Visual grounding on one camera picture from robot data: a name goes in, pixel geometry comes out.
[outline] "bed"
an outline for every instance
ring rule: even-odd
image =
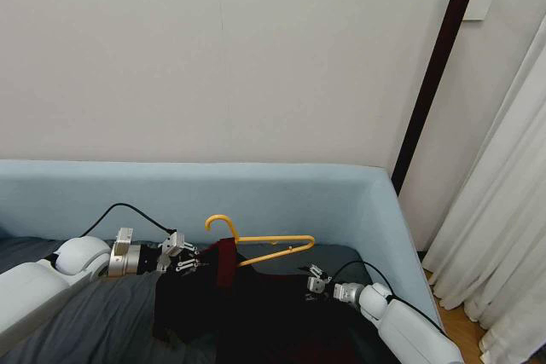
[[[331,272],[363,259],[386,275],[399,296],[439,323],[392,185],[382,169],[371,167],[0,161],[0,272],[46,256],[120,201],[184,232],[193,243],[229,236],[221,226],[204,229],[213,213],[231,216],[242,235],[312,234],[317,245],[310,251],[256,269],[291,274],[318,263]],[[109,215],[93,235],[109,240],[122,226],[134,228],[137,240],[164,239],[124,209]],[[239,250],[246,257],[267,252],[263,245]],[[348,281],[381,281],[359,265],[343,275]],[[0,362],[214,362],[212,333],[174,347],[150,336],[158,277],[126,276],[87,286]]]

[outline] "black cable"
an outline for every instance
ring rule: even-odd
[[[106,212],[104,212],[102,214],[101,217],[99,217],[97,219],[97,221],[95,223],[93,223],[91,225],[91,227],[89,229],[87,229],[85,232],[83,232],[79,237],[83,237],[83,236],[86,236],[91,230],[93,230],[96,225],[98,225],[102,219],[104,219],[104,217],[115,207],[117,206],[125,206],[126,208],[129,208],[129,209],[132,209],[133,211],[135,211],[137,214],[139,214],[141,217],[143,217],[144,219],[146,219],[147,221],[153,223],[155,226],[157,226],[159,229],[167,232],[168,234],[174,234],[176,232],[175,229],[168,229],[166,228],[165,226],[163,226],[162,224],[160,224],[159,222],[156,222],[154,219],[152,219],[151,217],[149,217],[148,215],[146,215],[144,212],[142,212],[140,209],[136,208],[135,206],[133,205],[129,205],[129,204],[124,204],[123,202],[119,202],[117,204],[113,204],[112,206],[110,206]]]
[[[389,287],[389,290],[391,291],[392,293],[392,296],[391,298],[395,299],[395,300],[398,300],[399,302],[402,302],[408,306],[410,306],[413,310],[415,310],[417,313],[419,313],[420,315],[422,315],[423,317],[425,317],[433,326],[435,326],[439,332],[441,332],[442,334],[444,334],[447,338],[448,335],[444,332],[444,330],[442,329],[442,327],[440,327],[438,324],[436,324],[436,322],[431,319],[430,317],[428,317],[426,314],[424,314],[422,311],[420,311],[416,306],[414,306],[413,304],[411,304],[410,302],[406,302],[403,298],[400,298],[399,296],[397,296],[395,293],[394,293],[394,290],[392,289],[392,286],[391,284],[389,283],[389,280],[386,279],[386,277],[380,272],[380,270],[378,268],[376,268],[372,263],[368,263],[368,262],[364,262],[364,260],[351,260],[350,262],[347,262],[345,263],[343,266],[341,266],[337,272],[334,273],[334,275],[332,276],[332,280],[331,281],[334,281],[335,278],[338,276],[338,274],[341,273],[341,271],[346,268],[347,266],[351,265],[351,264],[354,264],[354,263],[361,263],[363,264],[364,266],[370,266],[373,270],[375,270],[375,272],[377,272],[377,274],[379,276],[381,276],[381,278],[385,281],[386,285]]]
[[[389,286],[389,290],[391,291],[392,294],[394,294],[394,290],[392,289],[392,286],[391,284],[389,283],[389,280],[386,279],[386,277],[380,272],[380,270],[378,268],[376,268],[372,263],[368,263],[368,262],[364,262],[364,260],[351,260],[350,262],[347,262],[345,263],[343,266],[341,266],[337,272],[334,273],[334,275],[332,276],[332,280],[331,281],[334,281],[336,277],[338,277],[338,274],[341,273],[341,270],[343,270],[344,268],[346,268],[347,266],[349,266],[350,264],[354,264],[354,263],[361,263],[363,264],[364,266],[370,266],[373,270],[375,270],[377,272],[377,274],[379,276],[381,276],[381,278],[385,281],[386,285]]]

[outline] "gray bedsheet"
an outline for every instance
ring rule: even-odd
[[[0,273],[45,257],[61,243],[38,238],[0,240]],[[271,252],[271,247],[244,245],[239,250],[245,257],[254,257]],[[357,259],[360,257],[349,247],[316,245],[309,251],[254,266],[267,274],[296,274],[301,273],[298,267],[315,263],[332,274],[342,264]],[[88,285],[52,320],[0,357],[0,363],[213,363],[216,356],[213,334],[176,347],[152,337],[158,278],[159,274],[152,273],[103,279]],[[368,273],[359,264],[349,266],[340,279],[370,283]]]

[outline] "white wall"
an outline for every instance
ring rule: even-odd
[[[493,0],[485,21],[462,24],[400,194],[419,249],[444,220],[545,13],[546,0]]]
[[[0,158],[392,170],[448,0],[0,0]],[[401,197],[426,246],[546,0],[465,24]]]

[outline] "hanger hook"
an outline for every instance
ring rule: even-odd
[[[239,241],[239,234],[237,233],[237,231],[235,229],[235,225],[233,224],[233,221],[231,220],[230,217],[227,217],[225,215],[212,215],[211,217],[209,217],[205,221],[205,229],[206,230],[211,230],[211,226],[212,226],[212,223],[214,221],[224,221],[224,222],[226,222],[228,224],[228,226],[229,226],[229,230],[231,231],[231,234],[235,238],[235,243],[237,243]]]

